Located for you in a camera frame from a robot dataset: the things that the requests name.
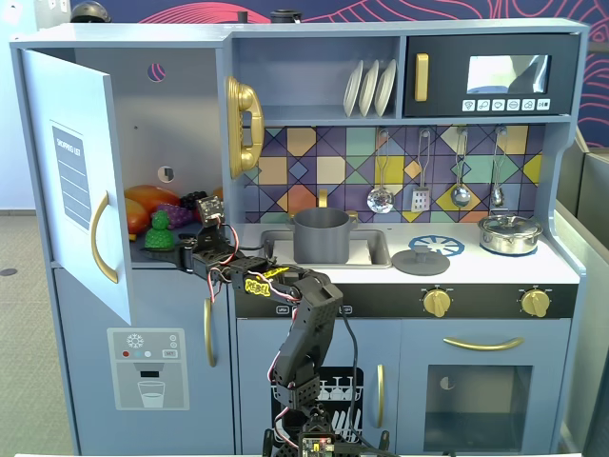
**purple wall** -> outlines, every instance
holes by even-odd
[[[424,21],[506,17],[567,17],[592,25],[591,40],[609,42],[609,0],[100,0],[114,22],[225,23],[236,11],[269,22],[269,12],[292,8],[310,22]],[[581,97],[580,129],[592,147],[609,146],[609,56],[589,55]]]

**gray pot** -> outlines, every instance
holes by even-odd
[[[524,255],[537,247],[543,228],[540,224],[524,217],[501,215],[482,218],[480,245],[492,252],[503,255]]]
[[[358,224],[334,208],[305,209],[288,226],[294,230],[294,261],[297,264],[346,264],[349,260],[349,232]]]

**colorful tile backsplash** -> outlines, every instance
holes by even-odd
[[[501,165],[505,208],[519,215],[533,214],[540,177],[543,126],[509,126]],[[431,208],[410,212],[413,188],[419,185],[417,163],[419,128],[387,128],[382,144],[375,128],[276,128],[266,129],[258,167],[246,173],[246,219],[251,223],[282,223],[289,213],[313,208],[320,189],[328,191],[328,205],[358,211],[361,222],[478,222],[488,214],[493,174],[495,128],[468,126],[463,183],[472,200],[465,208],[453,205],[450,193],[457,178],[457,127],[432,128],[430,161],[425,184],[431,189]],[[385,186],[396,196],[395,208],[375,214],[366,196],[380,183],[375,150],[388,148]],[[422,164],[427,140],[422,141]]]

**oven window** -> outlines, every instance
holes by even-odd
[[[467,93],[545,93],[548,55],[472,55]]]
[[[532,367],[434,365],[425,452],[520,452]]]

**toy kitchen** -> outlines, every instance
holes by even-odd
[[[351,416],[398,454],[556,452],[585,271],[553,214],[587,40],[506,19],[12,42],[75,454],[259,454],[274,422],[291,433],[267,371],[292,307],[143,250],[196,233],[212,192],[247,255],[343,293],[358,374],[337,315],[320,399],[347,442]]]

